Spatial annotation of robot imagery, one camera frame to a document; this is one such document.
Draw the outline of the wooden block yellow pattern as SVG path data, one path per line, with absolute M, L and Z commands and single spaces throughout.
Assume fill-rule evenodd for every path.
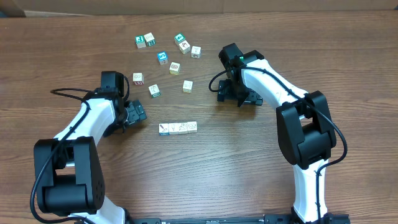
M 177 62 L 172 62 L 170 64 L 169 73 L 173 75 L 178 75 L 180 73 L 180 64 Z

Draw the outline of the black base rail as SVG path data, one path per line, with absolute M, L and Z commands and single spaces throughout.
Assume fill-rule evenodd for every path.
M 264 215 L 262 217 L 169 219 L 131 218 L 128 224 L 293 224 L 303 223 L 296 215 Z

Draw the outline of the wooden block dark green side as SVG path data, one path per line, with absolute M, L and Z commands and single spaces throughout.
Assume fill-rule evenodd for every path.
M 155 38 L 151 32 L 144 35 L 144 40 L 148 47 L 155 45 Z

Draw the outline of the wooden block with drawing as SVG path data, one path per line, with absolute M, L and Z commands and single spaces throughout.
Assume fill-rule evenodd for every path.
M 187 134 L 188 133 L 188 123 L 179 123 L 178 124 L 178 133 L 179 134 Z

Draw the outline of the wooden block beside four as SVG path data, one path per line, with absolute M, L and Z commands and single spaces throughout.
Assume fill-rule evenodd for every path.
M 191 51 L 191 46 L 186 40 L 184 40 L 181 43 L 179 43 L 178 46 L 179 46 L 179 49 L 180 49 L 181 53 L 183 53 L 183 54 L 186 54 L 189 51 Z

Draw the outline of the wooden block lower yellow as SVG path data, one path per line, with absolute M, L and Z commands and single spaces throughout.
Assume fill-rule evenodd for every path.
M 189 81 L 189 80 L 184 80 L 183 81 L 182 91 L 184 93 L 191 93 L 192 92 L 192 88 L 193 88 L 193 82 L 192 81 Z

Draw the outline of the wooden letter A block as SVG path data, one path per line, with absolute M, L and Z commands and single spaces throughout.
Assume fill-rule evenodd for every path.
M 179 133 L 179 124 L 178 123 L 169 123 L 169 134 L 178 134 Z

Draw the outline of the wooden block blue side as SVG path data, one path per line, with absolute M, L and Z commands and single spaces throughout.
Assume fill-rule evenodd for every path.
M 169 135 L 169 124 L 168 123 L 160 123 L 159 124 L 159 135 L 167 136 Z

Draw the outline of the cardboard panel at back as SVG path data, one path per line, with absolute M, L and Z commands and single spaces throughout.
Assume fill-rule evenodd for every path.
M 392 10 L 397 0 L 1 0 L 10 17 Z

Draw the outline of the plain wooden block yellow edge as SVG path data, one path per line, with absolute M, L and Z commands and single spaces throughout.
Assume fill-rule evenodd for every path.
M 192 48 L 191 48 L 191 57 L 192 58 L 200 58 L 201 57 L 201 47 L 192 46 Z

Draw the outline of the wooden block red side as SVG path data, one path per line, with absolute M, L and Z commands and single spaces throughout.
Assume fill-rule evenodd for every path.
M 133 73 L 132 80 L 133 80 L 133 84 L 135 84 L 135 85 L 143 85 L 144 84 L 143 73 Z

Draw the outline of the green number four block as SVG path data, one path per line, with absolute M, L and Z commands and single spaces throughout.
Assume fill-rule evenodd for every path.
M 181 32 L 174 36 L 174 42 L 176 45 L 179 45 L 184 40 L 185 40 L 185 36 Z

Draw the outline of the red letter Y block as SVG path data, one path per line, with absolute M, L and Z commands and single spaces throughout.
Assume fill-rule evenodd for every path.
M 198 131 L 198 126 L 196 121 L 187 122 L 188 133 L 196 133 Z

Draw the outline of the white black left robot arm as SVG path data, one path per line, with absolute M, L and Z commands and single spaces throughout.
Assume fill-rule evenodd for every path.
M 71 123 L 52 139 L 34 146 L 35 182 L 30 210 L 57 215 L 54 223 L 133 223 L 129 212 L 105 194 L 97 145 L 117 130 L 125 131 L 147 118 L 139 100 L 130 101 L 129 81 L 115 71 L 101 74 L 101 85 L 85 90 L 81 109 Z

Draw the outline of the blue number five block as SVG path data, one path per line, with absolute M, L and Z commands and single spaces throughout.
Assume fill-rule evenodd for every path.
M 167 64 L 169 62 L 168 55 L 165 51 L 159 52 L 157 54 L 158 61 L 161 65 Z

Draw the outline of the green letter block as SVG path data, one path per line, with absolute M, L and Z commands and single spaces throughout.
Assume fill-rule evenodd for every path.
M 146 47 L 146 41 L 143 35 L 135 36 L 135 43 L 138 49 Z

